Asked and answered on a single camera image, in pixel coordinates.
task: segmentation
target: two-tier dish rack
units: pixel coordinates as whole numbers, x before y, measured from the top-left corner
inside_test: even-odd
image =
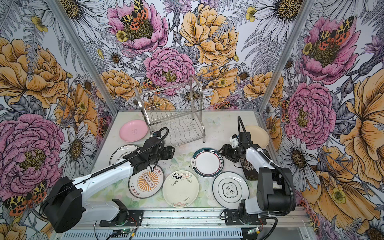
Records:
[[[193,85],[196,83],[198,90],[193,89]],[[189,94],[181,95],[182,100],[190,101],[190,108],[187,109],[164,109],[165,103],[155,103],[148,105],[146,101],[148,98],[153,98],[154,95],[165,96],[165,91],[175,89],[190,89]],[[200,82],[195,76],[190,76],[189,81],[184,83],[174,84],[168,87],[158,88],[143,93],[139,92],[139,88],[135,88],[137,101],[139,103],[140,110],[143,114],[144,121],[149,127],[151,136],[153,132],[162,127],[169,129],[169,134],[166,137],[166,144],[171,146],[179,146],[181,144],[193,142],[198,139],[203,139],[205,143],[205,127],[202,122],[202,110],[203,106],[203,89]],[[176,100],[169,99],[172,104],[176,103]]]

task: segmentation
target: plate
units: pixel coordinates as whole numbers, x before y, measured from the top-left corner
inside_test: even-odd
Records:
[[[117,162],[119,159],[122,159],[125,155],[132,153],[138,148],[138,146],[135,145],[125,145],[122,147],[119,147],[111,156],[109,159],[109,164]]]
[[[147,132],[148,127],[143,120],[132,120],[120,128],[119,135],[126,142],[136,142],[145,137]]]
[[[249,198],[249,188],[245,180],[234,172],[223,172],[213,183],[216,201],[226,209],[238,209],[242,199]]]
[[[190,172],[179,170],[171,173],[163,184],[165,201],[173,207],[188,207],[199,194],[199,182]]]
[[[195,152],[191,159],[193,170],[202,177],[216,177],[224,167],[224,159],[212,148],[202,148]]]
[[[246,125],[245,130],[251,133],[251,141],[253,144],[259,144],[261,148],[265,148],[269,143],[269,134],[259,126]]]
[[[159,166],[151,165],[129,178],[129,191],[137,198],[148,198],[158,192],[164,182],[164,172]]]

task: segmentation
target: plate with orange sunburst design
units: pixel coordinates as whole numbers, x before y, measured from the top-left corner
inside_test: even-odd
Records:
[[[164,172],[161,167],[150,165],[129,178],[129,191],[137,198],[148,198],[161,189],[163,182]]]

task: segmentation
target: black mounting plate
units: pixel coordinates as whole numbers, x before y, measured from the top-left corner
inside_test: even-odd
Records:
[[[128,216],[136,220],[137,226],[141,226],[141,221],[143,217],[143,210],[128,210]],[[100,226],[101,227],[116,227],[117,225],[115,224],[114,221],[106,221],[106,220],[101,220],[100,221]],[[121,225],[121,227],[136,227],[136,223],[128,218],[127,222]]]
[[[263,225],[266,225],[266,219],[259,217],[257,214],[247,214],[243,217],[243,221],[240,221],[239,210],[224,210],[225,217],[225,225],[233,226],[233,225],[261,225],[260,220],[263,222]]]

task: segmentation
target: orange flower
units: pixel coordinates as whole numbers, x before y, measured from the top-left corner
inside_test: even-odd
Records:
[[[258,96],[263,96],[269,84],[269,81],[271,80],[271,77],[272,77],[272,71],[267,72],[266,74],[260,73],[259,75],[254,75],[252,78],[250,78],[251,84],[245,85],[243,88],[244,97],[256,98]],[[280,101],[282,98],[283,98],[283,77],[280,76],[276,87],[273,89],[273,93],[271,95],[271,98],[269,99],[269,102],[272,104],[274,108],[276,108],[280,104]]]
[[[151,109],[175,109],[173,104],[166,98],[161,98],[157,95],[148,98],[148,102],[144,102],[145,108]]]
[[[212,36],[226,22],[227,18],[209,5],[200,4],[198,16],[191,11],[184,15],[180,34],[188,40],[185,45],[196,46],[200,51],[200,63],[224,66],[236,55],[239,32],[235,28],[218,37]]]
[[[71,87],[70,95],[71,97],[60,98],[54,110],[56,123],[64,126],[71,125],[77,130],[81,122],[84,122],[88,124],[88,130],[96,136],[99,122],[95,103],[80,84],[76,85],[76,89]]]
[[[2,240],[25,240],[26,227],[15,223],[12,228],[8,223],[0,223],[0,239]]]
[[[281,138],[283,135],[280,123],[280,118],[277,117],[272,118],[271,116],[266,120],[266,127],[268,129],[269,136],[272,139],[272,143],[275,147],[275,150],[278,150],[280,148]]]
[[[67,73],[48,49],[38,46],[36,67],[31,79],[27,79],[29,47],[21,39],[10,43],[0,38],[0,96],[11,96],[8,104],[18,102],[23,94],[34,96],[43,103],[43,108],[49,108],[68,93]]]
[[[113,99],[119,96],[128,101],[135,95],[135,87],[140,85],[139,81],[133,79],[127,73],[117,70],[102,72],[101,79],[104,81]],[[99,90],[97,90],[96,94],[99,98],[102,98]]]
[[[237,75],[237,68],[229,69],[229,67],[219,68],[218,66],[210,65],[208,67],[200,68],[200,71],[196,73],[197,76],[201,76],[203,81],[209,81],[205,89],[211,88],[213,95],[211,104],[224,101],[230,92],[236,90],[236,83],[240,83],[240,78]]]
[[[340,143],[353,157],[360,179],[379,188],[384,180],[384,69],[358,81],[354,95],[354,105],[346,104],[357,115],[356,124],[349,134],[340,135]]]
[[[380,218],[380,211],[375,210],[376,205],[363,196],[366,193],[361,184],[353,181],[356,171],[352,162],[348,162],[348,158],[335,146],[323,146],[318,155],[319,164],[313,168],[320,179],[320,185],[317,189],[310,185],[310,190],[302,192],[303,197],[316,213],[329,221],[337,215],[337,227],[344,228],[355,218],[361,218],[362,225],[357,232],[363,233],[369,228],[368,220]]]

